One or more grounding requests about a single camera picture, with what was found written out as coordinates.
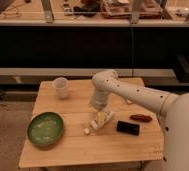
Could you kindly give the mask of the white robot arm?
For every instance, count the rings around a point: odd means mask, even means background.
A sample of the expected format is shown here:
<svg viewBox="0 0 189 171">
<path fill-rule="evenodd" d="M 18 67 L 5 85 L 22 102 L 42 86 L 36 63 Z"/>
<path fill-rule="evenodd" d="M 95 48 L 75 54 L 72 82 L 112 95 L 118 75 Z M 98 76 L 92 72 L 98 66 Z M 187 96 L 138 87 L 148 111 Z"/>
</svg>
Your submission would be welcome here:
<svg viewBox="0 0 189 171">
<path fill-rule="evenodd" d="M 189 171 L 189 93 L 171 92 L 125 83 L 115 70 L 109 69 L 92 77 L 94 92 L 91 105 L 107 106 L 110 93 L 136 103 L 162 118 L 164 161 L 162 171 Z"/>
</svg>

